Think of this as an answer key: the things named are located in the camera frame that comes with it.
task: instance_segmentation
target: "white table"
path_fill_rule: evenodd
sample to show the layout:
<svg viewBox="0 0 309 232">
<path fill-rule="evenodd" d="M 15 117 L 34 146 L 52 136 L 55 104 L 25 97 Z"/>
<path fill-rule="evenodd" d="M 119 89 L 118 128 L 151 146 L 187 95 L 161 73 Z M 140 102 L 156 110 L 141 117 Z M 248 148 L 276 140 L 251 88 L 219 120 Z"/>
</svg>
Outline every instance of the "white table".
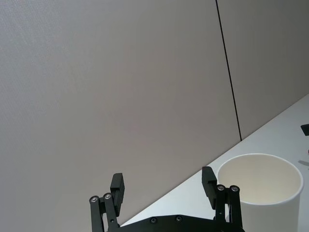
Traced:
<svg viewBox="0 0 309 232">
<path fill-rule="evenodd" d="M 293 163 L 301 171 L 305 183 L 300 199 L 299 232 L 309 231 L 309 167 L 298 162 L 309 162 L 309 136 L 305 136 L 300 127 L 304 124 L 309 124 L 309 94 L 208 165 L 216 173 L 226 160 L 247 153 L 268 153 Z M 201 184 L 201 173 L 199 171 L 123 225 L 152 216 L 175 214 L 212 219 L 214 211 Z"/>
</svg>

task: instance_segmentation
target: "gray wall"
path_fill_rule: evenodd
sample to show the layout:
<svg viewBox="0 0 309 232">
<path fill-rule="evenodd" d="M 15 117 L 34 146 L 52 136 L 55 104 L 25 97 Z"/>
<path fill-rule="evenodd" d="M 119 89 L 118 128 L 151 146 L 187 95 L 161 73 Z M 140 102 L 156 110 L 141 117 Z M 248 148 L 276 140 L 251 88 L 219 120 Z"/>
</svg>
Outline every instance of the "gray wall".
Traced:
<svg viewBox="0 0 309 232">
<path fill-rule="evenodd" d="M 245 138 L 309 93 L 309 1 L 218 3 Z"/>
<path fill-rule="evenodd" d="M 0 3 L 1 231 L 90 231 L 115 172 L 123 222 L 238 141 L 215 2 Z"/>
</svg>

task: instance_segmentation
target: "white paper cup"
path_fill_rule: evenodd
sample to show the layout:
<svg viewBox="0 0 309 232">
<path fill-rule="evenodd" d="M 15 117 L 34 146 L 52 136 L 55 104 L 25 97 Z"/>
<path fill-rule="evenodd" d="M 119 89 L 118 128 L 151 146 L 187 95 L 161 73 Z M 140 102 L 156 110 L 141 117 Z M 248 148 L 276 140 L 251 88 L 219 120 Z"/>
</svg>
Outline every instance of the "white paper cup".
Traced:
<svg viewBox="0 0 309 232">
<path fill-rule="evenodd" d="M 246 154 L 223 163 L 218 182 L 240 187 L 242 224 L 246 232 L 297 232 L 300 171 L 290 162 L 267 154 Z"/>
</svg>

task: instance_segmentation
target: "black vertical line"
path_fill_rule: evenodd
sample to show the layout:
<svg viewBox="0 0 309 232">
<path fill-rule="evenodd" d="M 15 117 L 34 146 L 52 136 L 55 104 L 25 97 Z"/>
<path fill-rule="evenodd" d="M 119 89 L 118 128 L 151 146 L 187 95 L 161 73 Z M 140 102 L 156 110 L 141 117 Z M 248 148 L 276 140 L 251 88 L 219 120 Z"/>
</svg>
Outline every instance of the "black vertical line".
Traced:
<svg viewBox="0 0 309 232">
<path fill-rule="evenodd" d="M 223 47 L 224 47 L 225 59 L 226 59 L 226 64 L 227 64 L 228 76 L 230 78 L 230 84 L 231 84 L 231 89 L 232 89 L 232 95 L 233 95 L 233 102 L 234 102 L 234 107 L 235 107 L 238 131 L 239 131 L 240 140 L 242 141 L 241 132 L 240 132 L 240 125 L 239 125 L 239 119 L 238 119 L 238 113 L 237 113 L 237 107 L 236 107 L 236 101 L 235 101 L 235 95 L 234 95 L 234 90 L 233 90 L 233 83 L 232 83 L 231 72 L 230 72 L 230 66 L 228 64 L 226 47 L 225 47 L 225 41 L 224 41 L 224 36 L 223 36 L 222 24 L 221 24 L 221 18 L 220 18 L 220 13 L 219 13 L 218 0 L 216 0 L 216 5 L 217 5 L 217 12 L 218 12 L 218 18 L 219 18 L 219 23 L 220 23 L 220 30 L 221 30 Z"/>
</svg>

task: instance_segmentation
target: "cup rim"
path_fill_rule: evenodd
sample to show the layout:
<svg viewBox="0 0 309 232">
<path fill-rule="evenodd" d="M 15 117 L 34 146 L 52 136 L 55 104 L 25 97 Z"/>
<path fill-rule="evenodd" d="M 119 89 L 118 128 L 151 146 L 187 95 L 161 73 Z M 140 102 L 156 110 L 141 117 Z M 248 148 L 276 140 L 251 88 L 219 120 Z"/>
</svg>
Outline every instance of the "cup rim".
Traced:
<svg viewBox="0 0 309 232">
<path fill-rule="evenodd" d="M 228 163 L 229 161 L 233 160 L 233 159 L 236 159 L 236 158 L 239 158 L 239 157 L 242 157 L 242 156 L 250 156 L 250 155 L 265 155 L 265 156 L 272 156 L 272 157 L 275 157 L 277 159 L 280 159 L 288 164 L 290 164 L 298 173 L 299 177 L 300 177 L 300 187 L 299 189 L 297 190 L 297 192 L 295 194 L 293 194 L 292 196 L 290 196 L 289 198 L 283 200 L 283 201 L 279 201 L 279 202 L 274 202 L 274 203 L 251 203 L 251 202 L 246 202 L 246 201 L 242 201 L 240 200 L 241 203 L 245 203 L 245 204 L 249 204 L 249 205 L 255 205 L 255 206 L 264 206 L 264 205 L 278 205 L 278 204 L 283 204 L 283 203 L 286 203 L 286 202 L 289 202 L 291 200 L 293 200 L 294 198 L 296 198 L 298 195 L 300 195 L 300 193 L 302 192 L 303 188 L 304 188 L 304 178 L 303 178 L 303 175 L 301 174 L 300 170 L 294 165 L 292 164 L 291 162 L 287 161 L 286 159 L 283 159 L 281 157 L 278 157 L 278 156 L 274 156 L 274 155 L 270 155 L 270 154 L 265 154 L 265 153 L 249 153 L 249 154 L 243 154 L 243 155 L 238 155 L 238 156 L 235 156 L 235 157 L 232 157 L 228 160 L 226 160 L 225 162 L 223 162 L 220 167 L 218 168 L 217 170 L 217 173 L 216 173 L 216 176 L 218 178 L 218 174 L 219 174 L 219 171 L 220 169 L 226 164 Z"/>
</svg>

